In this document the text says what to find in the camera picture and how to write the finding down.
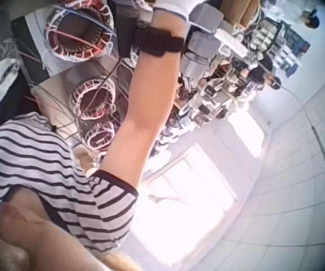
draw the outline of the hand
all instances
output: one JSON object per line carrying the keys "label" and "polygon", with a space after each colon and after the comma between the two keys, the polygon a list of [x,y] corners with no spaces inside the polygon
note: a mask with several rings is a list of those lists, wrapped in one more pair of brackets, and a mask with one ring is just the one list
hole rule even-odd
{"label": "hand", "polygon": [[191,11],[202,2],[204,0],[157,0],[154,8],[179,14],[187,20]]}
{"label": "hand", "polygon": [[243,70],[240,72],[240,75],[241,75],[242,77],[247,78],[248,75],[249,75],[249,72],[250,72],[250,70],[248,70],[248,69],[243,69]]}

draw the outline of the copper wire coil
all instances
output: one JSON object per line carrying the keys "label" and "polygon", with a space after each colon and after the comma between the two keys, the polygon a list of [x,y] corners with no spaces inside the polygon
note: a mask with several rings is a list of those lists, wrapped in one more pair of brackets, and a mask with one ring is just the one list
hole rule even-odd
{"label": "copper wire coil", "polygon": [[93,151],[106,152],[115,135],[111,122],[96,123],[85,134],[83,140]]}
{"label": "copper wire coil", "polygon": [[[94,8],[81,8],[78,11],[83,12],[99,21],[102,21],[101,14],[99,14],[98,10],[95,10]],[[72,34],[73,36],[80,37],[83,40],[94,45],[97,44],[104,33],[104,29],[102,27],[72,13],[69,13],[61,18],[57,29],[59,31]],[[92,48],[85,43],[76,41],[72,38],[60,34],[55,35],[55,37],[57,39],[56,42],[70,53],[79,53]]]}
{"label": "copper wire coil", "polygon": [[[80,13],[85,13],[113,29],[113,17],[109,7],[99,0],[79,0],[66,3]],[[57,34],[53,29],[81,38],[97,48]],[[111,49],[112,34],[86,18],[66,10],[54,9],[47,20],[44,36],[54,54],[66,61],[83,62]]]}
{"label": "copper wire coil", "polygon": [[[99,88],[103,80],[104,77],[85,81],[71,95],[71,108],[82,120],[95,120],[108,112],[114,112],[115,85],[109,79]],[[85,110],[98,90],[96,100]]]}

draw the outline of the red wire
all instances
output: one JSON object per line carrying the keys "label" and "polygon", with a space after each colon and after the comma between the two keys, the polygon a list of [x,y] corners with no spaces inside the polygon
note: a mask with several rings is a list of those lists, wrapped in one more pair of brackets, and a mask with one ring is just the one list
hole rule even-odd
{"label": "red wire", "polygon": [[44,104],[45,106],[49,106],[49,107],[51,107],[51,108],[53,108],[53,109],[55,109],[55,110],[57,110],[57,111],[59,111],[59,112],[65,114],[62,110],[60,110],[60,109],[58,109],[58,108],[56,108],[56,107],[54,107],[54,106],[51,106],[50,104],[47,104],[47,103],[45,103],[45,102],[41,102],[41,101],[39,101],[39,100],[35,100],[35,99],[30,98],[30,97],[28,97],[28,96],[24,96],[24,98],[27,99],[27,100],[31,100],[31,101],[33,101],[33,102],[36,102],[37,104],[39,104],[39,103]]}
{"label": "red wire", "polygon": [[82,42],[82,43],[84,43],[84,44],[89,45],[89,46],[92,47],[92,48],[95,48],[96,50],[98,50],[99,53],[103,53],[103,50],[101,50],[101,48],[98,48],[96,45],[94,45],[94,44],[92,44],[92,43],[90,43],[90,42],[88,42],[88,41],[85,41],[85,40],[83,40],[83,39],[81,39],[81,38],[78,38],[78,37],[76,37],[76,36],[74,36],[74,35],[68,34],[68,33],[63,32],[63,31],[59,31],[59,30],[57,30],[57,29],[51,29],[51,28],[48,28],[48,27],[46,27],[45,29],[50,30],[50,31],[53,31],[53,32],[55,32],[55,33],[57,33],[57,34],[60,34],[60,35],[66,36],[66,37],[68,37],[68,38],[72,38],[72,39],[74,39],[74,40],[76,40],[76,41],[80,41],[80,42]]}
{"label": "red wire", "polygon": [[33,59],[34,61],[39,62],[39,63],[42,64],[42,62],[41,62],[39,59],[37,59],[37,58],[35,58],[35,57],[31,56],[31,55],[28,55],[28,54],[23,53],[23,52],[18,51],[18,50],[15,50],[15,51],[16,51],[17,53],[21,54],[21,55],[26,56],[27,58]]}

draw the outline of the forearm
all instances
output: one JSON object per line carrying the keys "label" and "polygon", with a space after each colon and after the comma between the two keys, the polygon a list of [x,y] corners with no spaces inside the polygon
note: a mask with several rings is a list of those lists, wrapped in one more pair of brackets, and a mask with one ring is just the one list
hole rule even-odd
{"label": "forearm", "polygon": [[[164,11],[154,14],[152,26],[183,37],[185,21]],[[174,102],[180,54],[165,53],[161,58],[141,52],[129,95],[127,120],[139,128],[160,130]]]}

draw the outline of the shirt sleeve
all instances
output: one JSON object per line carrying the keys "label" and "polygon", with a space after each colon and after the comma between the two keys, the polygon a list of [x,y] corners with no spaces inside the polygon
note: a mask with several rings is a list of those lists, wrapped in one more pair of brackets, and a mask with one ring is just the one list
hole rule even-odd
{"label": "shirt sleeve", "polygon": [[89,185],[102,220],[101,235],[107,235],[112,241],[105,250],[115,248],[129,233],[138,192],[120,178],[101,170],[89,177]]}

